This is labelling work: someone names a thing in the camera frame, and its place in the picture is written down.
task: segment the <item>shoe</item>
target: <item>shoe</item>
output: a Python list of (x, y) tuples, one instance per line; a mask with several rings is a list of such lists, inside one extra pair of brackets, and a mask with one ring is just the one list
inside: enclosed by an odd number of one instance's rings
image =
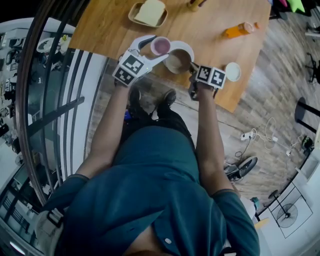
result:
[(175, 89), (168, 90), (162, 98), (160, 104), (167, 104), (169, 107), (176, 101), (177, 93)]
[(130, 92), (129, 92), (129, 103), (130, 106), (134, 106), (136, 104), (139, 104), (141, 99), (141, 92), (138, 89), (138, 87), (136, 86), (132, 86), (130, 88)]

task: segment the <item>orange bottle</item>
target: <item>orange bottle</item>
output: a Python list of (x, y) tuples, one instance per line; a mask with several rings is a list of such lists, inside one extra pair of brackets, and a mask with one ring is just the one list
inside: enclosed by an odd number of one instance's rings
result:
[(227, 38), (236, 38), (236, 37), (252, 34), (259, 28), (260, 27), (258, 22), (255, 22), (254, 26), (249, 22), (244, 22), (237, 26), (228, 28), (224, 32), (224, 35), (226, 35)]

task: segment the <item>shirt button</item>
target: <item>shirt button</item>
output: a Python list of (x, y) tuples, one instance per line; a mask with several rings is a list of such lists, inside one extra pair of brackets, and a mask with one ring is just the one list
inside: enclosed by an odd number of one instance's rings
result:
[(172, 243), (169, 238), (164, 239), (164, 241), (165, 241), (167, 244), (169, 244), (169, 245)]

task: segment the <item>wooden table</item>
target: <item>wooden table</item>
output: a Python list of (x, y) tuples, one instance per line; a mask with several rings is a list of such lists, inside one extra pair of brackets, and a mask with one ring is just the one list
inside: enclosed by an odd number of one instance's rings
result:
[[(187, 8), (187, 0), (162, 0), (168, 10), (165, 23), (157, 29), (135, 24), (128, 13), (139, 0), (91, 0), (72, 36), (69, 47), (113, 59), (123, 54), (132, 41), (143, 35), (164, 36), (188, 43), (195, 63), (223, 69), (237, 62), (242, 71), (238, 82), (226, 80), (216, 103), (234, 112), (251, 76), (262, 48), (269, 23), (271, 5), (267, 0), (208, 0), (197, 12)], [(251, 35), (233, 39), (222, 37), (225, 29), (242, 22), (259, 22)], [(189, 73), (172, 74), (161, 63), (153, 72), (188, 88)]]

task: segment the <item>teal shirt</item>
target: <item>teal shirt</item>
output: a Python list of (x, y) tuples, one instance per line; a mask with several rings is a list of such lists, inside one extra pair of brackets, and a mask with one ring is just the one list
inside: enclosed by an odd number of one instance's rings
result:
[(173, 129), (136, 131), (110, 169), (91, 180), (69, 177), (44, 210), (66, 206), (67, 255), (122, 255), (150, 225), (168, 254), (218, 256), (228, 239), (238, 256), (260, 255), (239, 197), (228, 189), (207, 194), (189, 140)]

